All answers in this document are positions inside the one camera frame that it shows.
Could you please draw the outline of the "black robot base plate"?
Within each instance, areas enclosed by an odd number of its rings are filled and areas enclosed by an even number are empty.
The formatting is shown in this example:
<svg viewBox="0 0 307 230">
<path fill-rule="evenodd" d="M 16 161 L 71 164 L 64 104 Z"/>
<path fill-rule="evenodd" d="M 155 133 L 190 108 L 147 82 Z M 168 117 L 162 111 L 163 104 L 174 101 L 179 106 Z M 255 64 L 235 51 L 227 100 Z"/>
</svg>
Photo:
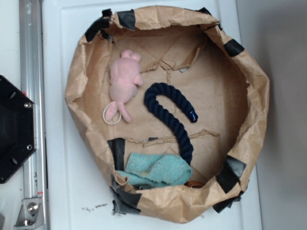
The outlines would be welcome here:
<svg viewBox="0 0 307 230">
<path fill-rule="evenodd" d="M 1 76 L 0 183 L 8 182 L 34 151 L 34 103 Z"/>
</svg>

